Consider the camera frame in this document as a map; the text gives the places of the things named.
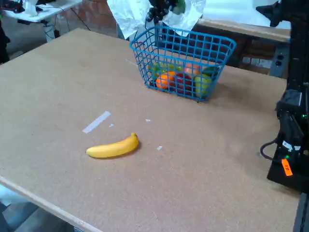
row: white tape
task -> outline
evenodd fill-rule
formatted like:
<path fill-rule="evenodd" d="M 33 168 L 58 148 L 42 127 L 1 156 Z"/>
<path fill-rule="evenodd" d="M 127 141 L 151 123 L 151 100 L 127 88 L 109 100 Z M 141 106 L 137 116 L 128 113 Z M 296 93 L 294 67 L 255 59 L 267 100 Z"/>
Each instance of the white tape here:
<path fill-rule="evenodd" d="M 131 63 L 131 64 L 133 64 L 133 65 L 135 65 L 135 66 L 137 67 L 137 64 L 136 64 L 136 63 L 133 63 L 132 61 L 127 60 L 127 59 L 126 59 L 126 61 L 129 62 L 129 63 Z"/>
<path fill-rule="evenodd" d="M 96 120 L 90 123 L 85 129 L 83 129 L 83 132 L 86 134 L 89 133 L 94 128 L 96 128 L 101 122 L 107 119 L 109 115 L 111 115 L 111 113 L 108 111 L 105 111 L 101 116 L 99 116 Z"/>
<path fill-rule="evenodd" d="M 283 141 L 282 145 L 284 147 L 286 147 L 287 149 L 292 150 L 292 145 L 290 145 L 289 143 L 287 143 L 286 141 Z M 295 151 L 299 151 L 300 150 L 300 146 L 294 146 Z"/>

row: brick wall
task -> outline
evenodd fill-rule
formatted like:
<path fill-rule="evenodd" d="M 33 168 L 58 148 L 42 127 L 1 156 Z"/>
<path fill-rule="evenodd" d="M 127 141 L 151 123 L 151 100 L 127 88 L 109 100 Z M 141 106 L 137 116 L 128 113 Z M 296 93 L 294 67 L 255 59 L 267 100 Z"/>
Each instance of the brick wall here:
<path fill-rule="evenodd" d="M 84 0 L 74 10 L 89 27 L 98 30 L 103 28 L 116 30 L 116 21 L 106 0 Z M 79 21 L 71 10 L 67 11 L 67 17 L 69 21 Z"/>

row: orange tag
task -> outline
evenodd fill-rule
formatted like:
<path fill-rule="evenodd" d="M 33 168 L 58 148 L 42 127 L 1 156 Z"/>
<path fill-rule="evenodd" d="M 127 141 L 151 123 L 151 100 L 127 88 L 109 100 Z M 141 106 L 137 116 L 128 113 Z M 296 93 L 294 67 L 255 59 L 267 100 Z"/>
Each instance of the orange tag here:
<path fill-rule="evenodd" d="M 282 166 L 283 166 L 285 175 L 286 176 L 293 175 L 292 170 L 291 170 L 290 165 L 289 165 L 289 161 L 287 159 L 283 159 L 283 160 L 281 160 L 281 162 L 282 162 Z"/>

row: blue wire basket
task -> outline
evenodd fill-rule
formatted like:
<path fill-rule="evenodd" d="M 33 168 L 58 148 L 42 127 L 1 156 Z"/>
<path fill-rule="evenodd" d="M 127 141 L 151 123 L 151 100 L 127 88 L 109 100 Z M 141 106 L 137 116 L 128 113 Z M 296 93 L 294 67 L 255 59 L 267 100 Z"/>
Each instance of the blue wire basket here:
<path fill-rule="evenodd" d="M 223 36 L 155 26 L 130 47 L 147 87 L 199 102 L 211 95 L 236 43 Z"/>

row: apple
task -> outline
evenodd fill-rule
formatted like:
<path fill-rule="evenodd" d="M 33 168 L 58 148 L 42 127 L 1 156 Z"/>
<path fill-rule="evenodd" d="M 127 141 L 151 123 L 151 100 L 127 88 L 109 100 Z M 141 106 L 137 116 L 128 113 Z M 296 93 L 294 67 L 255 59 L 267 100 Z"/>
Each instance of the apple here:
<path fill-rule="evenodd" d="M 201 69 L 201 66 L 197 64 L 186 63 L 184 72 L 188 75 L 195 76 L 201 74 Z"/>
<path fill-rule="evenodd" d="M 178 73 L 176 74 L 176 79 L 177 79 L 176 93 L 192 96 L 191 91 L 193 82 L 191 77 L 185 73 Z"/>

